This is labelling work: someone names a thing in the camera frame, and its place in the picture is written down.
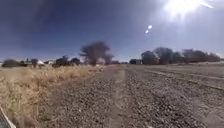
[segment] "tree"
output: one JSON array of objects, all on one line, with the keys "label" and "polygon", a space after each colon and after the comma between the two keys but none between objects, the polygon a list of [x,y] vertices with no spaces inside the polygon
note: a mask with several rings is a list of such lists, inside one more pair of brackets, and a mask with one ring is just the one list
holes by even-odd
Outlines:
[{"label": "tree", "polygon": [[185,49],[183,50],[183,55],[186,58],[186,63],[198,63],[208,61],[208,53],[200,50]]},{"label": "tree", "polygon": [[106,64],[106,65],[111,64],[111,62],[112,62],[112,58],[113,58],[113,57],[114,57],[114,56],[111,55],[111,54],[106,54],[106,55],[103,57],[103,59],[105,60],[105,64]]},{"label": "tree", "polygon": [[159,47],[154,50],[159,57],[159,64],[172,63],[173,50],[170,48]]},{"label": "tree", "polygon": [[78,58],[73,58],[73,59],[71,59],[70,63],[74,63],[76,65],[80,65],[81,64],[81,61]]},{"label": "tree", "polygon": [[218,61],[221,61],[221,58],[218,55],[216,55],[215,53],[209,53],[208,61],[209,62],[218,62]]},{"label": "tree", "polygon": [[141,54],[141,56],[142,56],[142,64],[155,65],[158,63],[158,57],[154,52],[145,51]]},{"label": "tree", "polygon": [[12,67],[19,67],[20,63],[13,59],[7,59],[3,62],[2,67],[12,68]]},{"label": "tree", "polygon": [[185,60],[185,57],[180,52],[173,53],[173,63],[183,63],[184,60]]},{"label": "tree", "polygon": [[60,66],[69,66],[70,62],[68,61],[68,56],[62,56],[61,58],[57,59],[53,67],[60,67]]},{"label": "tree", "polygon": [[97,60],[99,58],[104,58],[107,55],[107,52],[110,51],[110,48],[105,42],[100,41],[82,47],[81,51],[82,53],[80,56],[83,56],[90,61],[91,65],[96,65]]},{"label": "tree", "polygon": [[196,50],[194,51],[194,62],[206,62],[208,54],[206,52]]}]

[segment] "bare tree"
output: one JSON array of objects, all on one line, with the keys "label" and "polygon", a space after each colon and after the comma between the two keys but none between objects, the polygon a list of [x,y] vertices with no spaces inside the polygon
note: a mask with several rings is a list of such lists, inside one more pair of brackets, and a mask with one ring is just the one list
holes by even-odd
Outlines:
[{"label": "bare tree", "polygon": [[80,56],[83,56],[86,60],[90,61],[91,65],[96,65],[97,60],[99,58],[104,58],[107,55],[107,52],[110,51],[110,48],[105,42],[95,42],[84,46],[81,51],[82,53]]}]

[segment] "treeline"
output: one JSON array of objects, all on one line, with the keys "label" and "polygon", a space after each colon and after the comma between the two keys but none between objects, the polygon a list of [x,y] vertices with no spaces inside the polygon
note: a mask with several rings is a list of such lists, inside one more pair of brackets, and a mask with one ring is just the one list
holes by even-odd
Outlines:
[{"label": "treeline", "polygon": [[[60,66],[71,66],[71,65],[80,65],[80,64],[118,64],[119,61],[112,61],[113,55],[110,54],[110,47],[102,41],[94,42],[92,44],[83,46],[81,48],[80,57],[84,58],[84,61],[81,62],[78,57],[69,59],[68,56],[62,56],[56,60],[53,60],[52,63],[53,67],[60,67]],[[40,60],[34,59],[27,59],[26,61],[17,61],[14,59],[6,59],[2,67],[27,67],[29,65],[33,67],[37,66],[44,66],[45,64],[49,64],[49,61],[41,63]]]},{"label": "treeline", "polygon": [[145,51],[141,59],[131,59],[130,64],[165,65],[175,63],[218,62],[221,58],[215,53],[200,50],[184,49],[173,51],[170,48],[158,47],[152,51]]}]

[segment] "bush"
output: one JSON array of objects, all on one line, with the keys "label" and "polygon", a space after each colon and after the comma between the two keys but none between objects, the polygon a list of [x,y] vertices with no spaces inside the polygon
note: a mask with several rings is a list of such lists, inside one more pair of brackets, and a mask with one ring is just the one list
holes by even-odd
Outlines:
[{"label": "bush", "polygon": [[141,64],[141,60],[139,60],[139,59],[131,59],[131,60],[129,61],[129,63],[130,63],[130,64]]},{"label": "bush", "polygon": [[78,59],[78,58],[73,58],[73,59],[70,61],[70,63],[74,63],[74,64],[76,64],[76,65],[80,65],[80,64],[81,64],[81,61],[80,61],[80,59]]},{"label": "bush", "polygon": [[3,62],[2,67],[5,68],[12,68],[12,67],[19,67],[20,63],[13,59],[7,59]]}]

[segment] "sunlight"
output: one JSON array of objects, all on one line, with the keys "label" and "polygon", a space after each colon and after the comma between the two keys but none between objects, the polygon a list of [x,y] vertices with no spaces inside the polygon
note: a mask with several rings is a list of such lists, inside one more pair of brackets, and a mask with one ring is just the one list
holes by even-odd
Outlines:
[{"label": "sunlight", "polygon": [[165,6],[171,17],[184,17],[187,13],[194,12],[199,6],[213,8],[203,0],[169,0]]}]

